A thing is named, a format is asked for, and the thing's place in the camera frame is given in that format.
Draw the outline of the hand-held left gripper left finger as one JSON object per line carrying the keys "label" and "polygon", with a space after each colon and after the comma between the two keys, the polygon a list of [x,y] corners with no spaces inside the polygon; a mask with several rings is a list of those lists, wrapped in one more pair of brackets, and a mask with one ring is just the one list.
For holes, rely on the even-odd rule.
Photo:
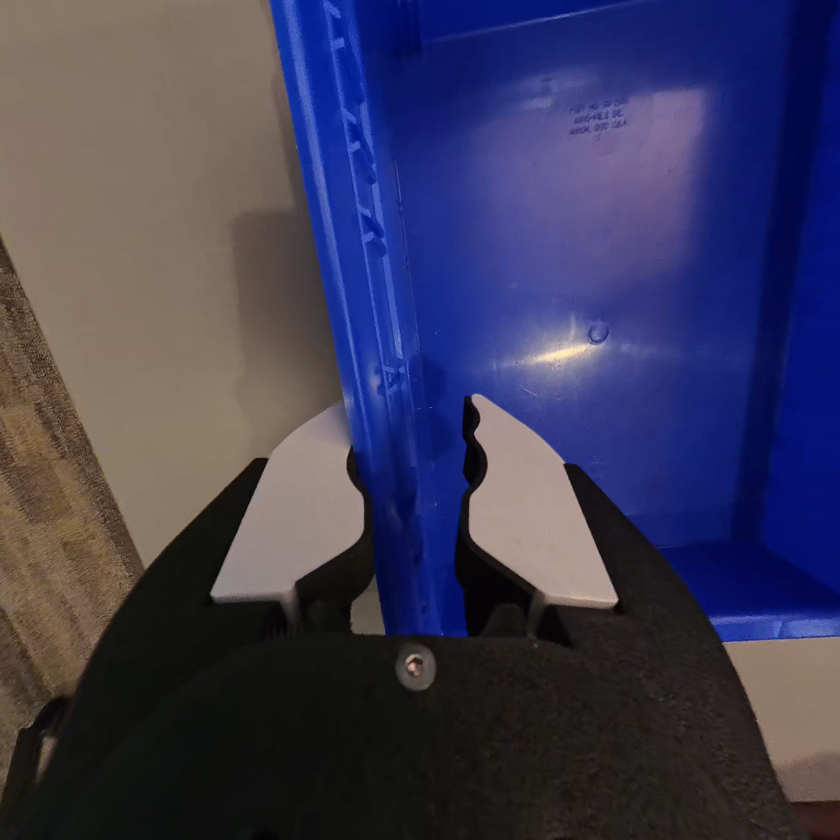
{"label": "hand-held left gripper left finger", "polygon": [[375,577],[372,519],[337,402],[269,455],[213,583],[213,602],[277,603],[293,633],[319,603],[350,618]]}

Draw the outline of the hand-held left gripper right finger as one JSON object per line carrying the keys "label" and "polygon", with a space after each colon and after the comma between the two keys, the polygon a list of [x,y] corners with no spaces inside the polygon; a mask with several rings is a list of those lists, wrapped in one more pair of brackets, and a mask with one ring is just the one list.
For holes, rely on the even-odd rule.
{"label": "hand-held left gripper right finger", "polygon": [[614,611],[618,594],[561,456],[479,394],[465,399],[463,439],[455,574],[467,634],[510,614],[525,635],[552,639],[558,607]]}

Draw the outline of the blue plastic bin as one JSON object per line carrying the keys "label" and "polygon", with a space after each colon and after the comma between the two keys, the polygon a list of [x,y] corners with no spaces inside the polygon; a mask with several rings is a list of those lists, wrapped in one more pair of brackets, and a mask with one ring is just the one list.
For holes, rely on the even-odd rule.
{"label": "blue plastic bin", "polygon": [[838,2],[270,2],[385,630],[463,635],[464,402],[728,643],[838,637]]}

